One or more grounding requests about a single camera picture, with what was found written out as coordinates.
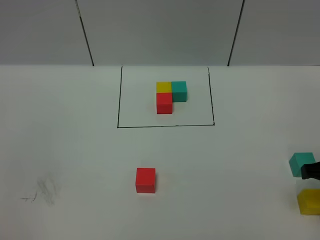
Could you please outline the template teal cube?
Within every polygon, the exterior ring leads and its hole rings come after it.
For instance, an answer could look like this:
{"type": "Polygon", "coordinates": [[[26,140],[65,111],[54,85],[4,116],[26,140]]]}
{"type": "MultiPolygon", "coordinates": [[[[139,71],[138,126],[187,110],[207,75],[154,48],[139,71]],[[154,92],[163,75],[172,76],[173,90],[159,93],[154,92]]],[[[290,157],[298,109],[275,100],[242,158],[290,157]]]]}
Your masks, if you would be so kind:
{"type": "Polygon", "coordinates": [[[172,101],[174,103],[187,101],[187,83],[186,81],[172,81],[172,101]]]}

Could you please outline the template red cube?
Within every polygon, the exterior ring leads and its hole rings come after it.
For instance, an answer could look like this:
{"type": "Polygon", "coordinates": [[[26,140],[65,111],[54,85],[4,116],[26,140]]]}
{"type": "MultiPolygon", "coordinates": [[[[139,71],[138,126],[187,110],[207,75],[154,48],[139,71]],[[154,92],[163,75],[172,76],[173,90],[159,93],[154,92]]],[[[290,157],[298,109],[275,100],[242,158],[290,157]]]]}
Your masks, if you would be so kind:
{"type": "Polygon", "coordinates": [[[160,92],[156,94],[156,113],[173,113],[173,98],[171,92],[160,92]]]}

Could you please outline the template yellow cube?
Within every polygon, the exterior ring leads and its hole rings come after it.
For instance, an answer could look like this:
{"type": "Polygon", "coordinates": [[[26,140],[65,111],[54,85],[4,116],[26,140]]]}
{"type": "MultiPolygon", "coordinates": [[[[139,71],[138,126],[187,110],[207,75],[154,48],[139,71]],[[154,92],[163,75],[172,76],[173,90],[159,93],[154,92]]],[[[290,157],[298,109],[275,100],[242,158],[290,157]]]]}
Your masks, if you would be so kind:
{"type": "Polygon", "coordinates": [[[172,83],[170,81],[157,82],[156,83],[156,93],[171,93],[172,92],[172,83]]]}

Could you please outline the loose teal cube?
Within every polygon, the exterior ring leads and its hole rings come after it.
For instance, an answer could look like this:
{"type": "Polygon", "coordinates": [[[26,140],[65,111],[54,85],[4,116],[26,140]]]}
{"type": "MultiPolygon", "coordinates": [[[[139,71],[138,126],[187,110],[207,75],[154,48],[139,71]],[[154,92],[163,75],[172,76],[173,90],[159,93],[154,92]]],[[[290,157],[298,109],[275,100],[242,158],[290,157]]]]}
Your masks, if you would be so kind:
{"type": "Polygon", "coordinates": [[[289,160],[289,166],[293,177],[301,177],[301,168],[305,164],[315,163],[312,152],[295,152],[289,160]]]}

